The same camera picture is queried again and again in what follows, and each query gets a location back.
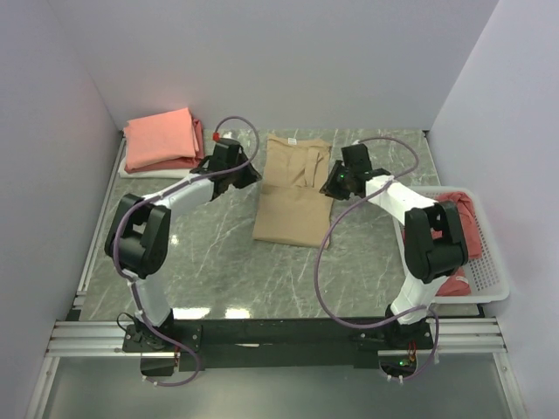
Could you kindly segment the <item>tan t-shirt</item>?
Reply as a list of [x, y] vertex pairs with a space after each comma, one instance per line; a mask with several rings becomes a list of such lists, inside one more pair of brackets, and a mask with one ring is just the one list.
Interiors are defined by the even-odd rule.
[[333, 200], [320, 192], [331, 145], [270, 134], [252, 238], [318, 248], [330, 227]]

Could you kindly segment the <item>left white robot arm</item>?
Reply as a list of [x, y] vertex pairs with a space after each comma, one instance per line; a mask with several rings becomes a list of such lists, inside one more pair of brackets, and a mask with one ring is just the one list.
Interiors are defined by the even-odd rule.
[[169, 348], [175, 330], [172, 309], [156, 273], [169, 250], [171, 224], [180, 216], [209, 203], [230, 186], [246, 188], [261, 179], [238, 141], [219, 138], [186, 177], [146, 196], [127, 194], [119, 202], [105, 253], [128, 282], [136, 305], [135, 317], [144, 325], [143, 339], [156, 351]]

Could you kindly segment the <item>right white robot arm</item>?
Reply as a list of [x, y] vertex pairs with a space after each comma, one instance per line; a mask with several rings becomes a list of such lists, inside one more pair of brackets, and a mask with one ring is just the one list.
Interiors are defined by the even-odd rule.
[[395, 300], [388, 306], [387, 317], [377, 323], [355, 324], [334, 315], [320, 292], [321, 255], [333, 229], [322, 239], [314, 263], [314, 290], [323, 311], [335, 322], [354, 329], [383, 326], [388, 345], [402, 348], [414, 337], [413, 324], [422, 321], [440, 287], [469, 259], [466, 239], [457, 205], [439, 202], [420, 195], [398, 181], [385, 169], [374, 169], [365, 144], [356, 143], [342, 149], [321, 193], [335, 200], [352, 195], [359, 201], [336, 218], [335, 227], [350, 211], [372, 203], [389, 213], [404, 227], [404, 264], [406, 278]]

